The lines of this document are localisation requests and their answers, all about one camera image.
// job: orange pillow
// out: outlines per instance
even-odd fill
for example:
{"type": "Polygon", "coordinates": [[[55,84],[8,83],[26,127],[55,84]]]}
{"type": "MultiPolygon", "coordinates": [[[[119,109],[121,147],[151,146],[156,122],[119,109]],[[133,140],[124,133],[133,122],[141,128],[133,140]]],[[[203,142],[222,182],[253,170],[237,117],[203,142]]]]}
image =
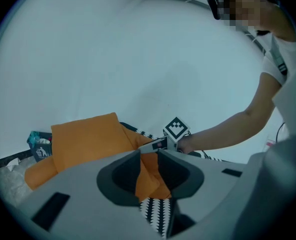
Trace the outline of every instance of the orange pillow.
{"type": "Polygon", "coordinates": [[[53,125],[52,156],[61,172],[69,167],[136,150],[116,113],[53,125]]]}

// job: shirt sleeve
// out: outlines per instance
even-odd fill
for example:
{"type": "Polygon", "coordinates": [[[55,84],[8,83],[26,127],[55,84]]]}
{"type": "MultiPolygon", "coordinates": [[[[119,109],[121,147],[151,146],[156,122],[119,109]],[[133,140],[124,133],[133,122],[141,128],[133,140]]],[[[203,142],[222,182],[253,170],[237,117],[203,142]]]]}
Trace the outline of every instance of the shirt sleeve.
{"type": "Polygon", "coordinates": [[[269,51],[266,52],[266,55],[263,58],[263,72],[273,76],[281,85],[284,85],[287,80],[287,77],[282,75],[279,68],[275,65],[269,51]]]}

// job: person's arm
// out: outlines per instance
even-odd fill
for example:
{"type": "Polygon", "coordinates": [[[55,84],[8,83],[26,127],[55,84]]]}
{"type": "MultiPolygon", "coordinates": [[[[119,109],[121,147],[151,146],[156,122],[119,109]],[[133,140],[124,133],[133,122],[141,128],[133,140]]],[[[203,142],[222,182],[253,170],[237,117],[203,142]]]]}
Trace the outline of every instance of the person's arm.
{"type": "Polygon", "coordinates": [[[183,137],[178,148],[188,154],[196,150],[215,150],[239,144],[259,133],[268,122],[273,110],[273,96],[281,88],[268,73],[262,73],[251,104],[221,124],[190,136],[183,137]]]}

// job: forearm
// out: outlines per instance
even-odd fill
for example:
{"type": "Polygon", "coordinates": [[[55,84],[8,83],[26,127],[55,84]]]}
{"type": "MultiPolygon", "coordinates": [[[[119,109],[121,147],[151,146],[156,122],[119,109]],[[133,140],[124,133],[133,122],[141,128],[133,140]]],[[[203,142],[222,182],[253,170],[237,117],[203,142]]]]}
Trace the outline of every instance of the forearm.
{"type": "Polygon", "coordinates": [[[194,150],[215,150],[239,144],[256,135],[263,125],[246,112],[240,112],[221,124],[189,136],[194,150]]]}

